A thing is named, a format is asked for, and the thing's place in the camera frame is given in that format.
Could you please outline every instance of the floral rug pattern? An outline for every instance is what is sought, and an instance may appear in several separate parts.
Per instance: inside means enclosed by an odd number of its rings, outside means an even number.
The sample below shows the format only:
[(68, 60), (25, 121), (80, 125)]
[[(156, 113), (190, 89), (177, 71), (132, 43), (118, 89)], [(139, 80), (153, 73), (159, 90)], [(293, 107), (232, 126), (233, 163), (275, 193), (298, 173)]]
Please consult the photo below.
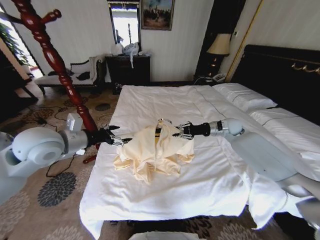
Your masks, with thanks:
[[(110, 122), (118, 97), (111, 90), (102, 94), (81, 92), (89, 112), (98, 127)], [(29, 106), (17, 116), (0, 123), (0, 131), (13, 136), (33, 127), (61, 130), (68, 113), (76, 108), (68, 96), (53, 91)], [(39, 123), (39, 118), (47, 124)], [(55, 177), (46, 177), (48, 167), (39, 169), (27, 180), (21, 192), (0, 206), (0, 240), (91, 240), (90, 233), (82, 225), (79, 204), (90, 177), (94, 162), (82, 161), (97, 154), (95, 147), (87, 149), (83, 156), (75, 157), (70, 168)], [(59, 161), (50, 169), (56, 175), (69, 166), (71, 159)], [(197, 216), (188, 219), (165, 221), (105, 221), (101, 240), (128, 240), (135, 233), (171, 231), (197, 233), (207, 240), (289, 240), (272, 219), (261, 230), (255, 227), (246, 209), (239, 217)]]

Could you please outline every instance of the yellow garment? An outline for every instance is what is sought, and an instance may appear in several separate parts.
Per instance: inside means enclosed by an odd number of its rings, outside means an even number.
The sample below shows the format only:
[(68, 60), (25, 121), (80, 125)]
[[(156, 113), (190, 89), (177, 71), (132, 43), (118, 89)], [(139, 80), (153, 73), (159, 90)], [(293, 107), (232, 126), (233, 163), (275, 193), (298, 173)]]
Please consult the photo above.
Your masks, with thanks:
[[(161, 128), (159, 138), (156, 127)], [(166, 175), (180, 175), (177, 160), (190, 163), (194, 158), (194, 140), (172, 136), (180, 130), (165, 120), (157, 126), (148, 126), (134, 134), (133, 139), (117, 149), (114, 159), (116, 170), (132, 166), (137, 180), (150, 184), (152, 172)]]

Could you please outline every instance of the green plant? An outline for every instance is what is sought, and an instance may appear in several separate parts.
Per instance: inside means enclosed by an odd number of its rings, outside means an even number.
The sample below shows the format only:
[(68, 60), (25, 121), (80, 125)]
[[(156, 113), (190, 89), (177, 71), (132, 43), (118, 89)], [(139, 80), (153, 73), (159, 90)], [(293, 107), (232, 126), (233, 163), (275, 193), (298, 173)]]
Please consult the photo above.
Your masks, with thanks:
[(18, 43), (13, 36), (10, 35), (12, 29), (7, 25), (0, 23), (0, 37), (10, 49), (10, 51), (16, 56), (20, 65), (29, 65), (27, 57), (24, 52), (20, 50)]

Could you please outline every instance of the wall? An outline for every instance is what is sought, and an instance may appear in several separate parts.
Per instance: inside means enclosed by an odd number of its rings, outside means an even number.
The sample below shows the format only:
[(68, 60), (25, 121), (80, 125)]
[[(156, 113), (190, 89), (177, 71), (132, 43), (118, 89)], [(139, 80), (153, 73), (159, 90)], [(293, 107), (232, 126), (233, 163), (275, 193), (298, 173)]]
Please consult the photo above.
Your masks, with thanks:
[(23, 67), (19, 64), (15, 56), (12, 54), (10, 49), (6, 46), (5, 42), (1, 38), (0, 38), (0, 50), (3, 52), (6, 58), (10, 61), (10, 63), (13, 65), (15, 70), (20, 74), (20, 76), (24, 80), (29, 79), (29, 76), (26, 74)]
[[(19, 13), (11, 0), (1, 0), (8, 14)], [(115, 43), (106, 0), (32, 0), (40, 16), (59, 9), (62, 18), (47, 32), (67, 67), (90, 56), (110, 53)], [(144, 51), (150, 51), (152, 81), (193, 79), (213, 0), (175, 0), (172, 31), (141, 30)], [(39, 44), (24, 26), (16, 27), (44, 73), (51, 71)]]
[[(242, 36), (260, 0), (246, 0), (235, 31)], [(320, 1), (319, 0), (264, 0), (247, 36), (245, 45), (267, 45), (298, 49), (320, 50)], [(228, 72), (242, 37), (232, 39), (230, 56), (222, 63), (220, 71)], [(236, 61), (232, 75), (237, 68)]]
[(150, 50), (151, 80), (191, 81), (196, 71), (213, 0), (176, 0), (171, 31), (141, 30)]

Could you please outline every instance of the black headboard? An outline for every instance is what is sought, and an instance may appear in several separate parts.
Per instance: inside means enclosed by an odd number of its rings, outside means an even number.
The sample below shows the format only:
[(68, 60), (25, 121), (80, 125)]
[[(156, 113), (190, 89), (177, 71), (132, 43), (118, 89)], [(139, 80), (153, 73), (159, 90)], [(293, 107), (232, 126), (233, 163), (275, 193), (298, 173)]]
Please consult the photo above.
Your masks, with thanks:
[(320, 125), (320, 51), (247, 45), (231, 82)]

